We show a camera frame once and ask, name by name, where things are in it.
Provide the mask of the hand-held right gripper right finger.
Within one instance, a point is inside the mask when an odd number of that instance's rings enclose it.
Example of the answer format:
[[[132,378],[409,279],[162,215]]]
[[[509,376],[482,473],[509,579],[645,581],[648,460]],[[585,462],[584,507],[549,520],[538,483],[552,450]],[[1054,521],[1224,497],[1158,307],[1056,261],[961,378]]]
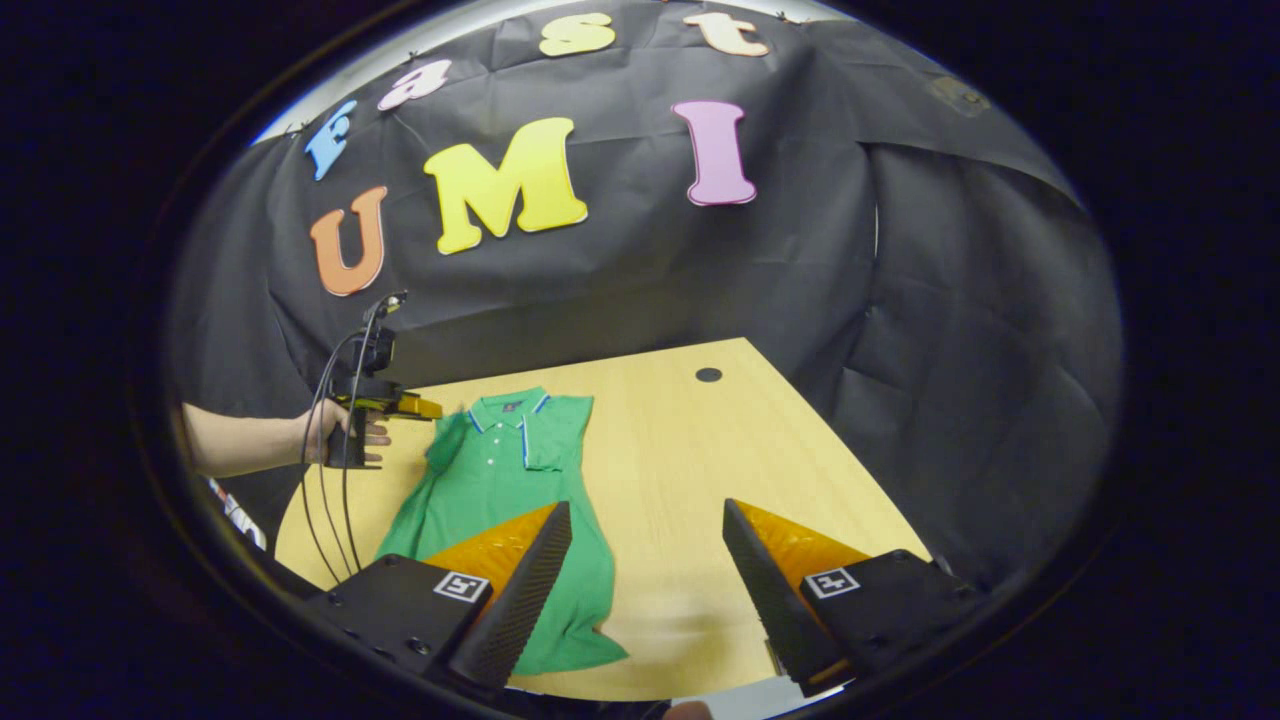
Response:
[[[908,550],[872,556],[737,498],[723,542],[771,650],[813,697],[920,657],[986,593]]]

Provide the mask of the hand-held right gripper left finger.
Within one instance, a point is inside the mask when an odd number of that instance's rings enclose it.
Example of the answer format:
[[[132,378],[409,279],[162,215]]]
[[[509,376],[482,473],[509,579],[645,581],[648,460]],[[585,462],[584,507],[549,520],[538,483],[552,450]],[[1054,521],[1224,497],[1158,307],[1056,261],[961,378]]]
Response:
[[[566,501],[416,560],[388,553],[303,602],[399,673],[472,693],[507,687],[573,539]]]

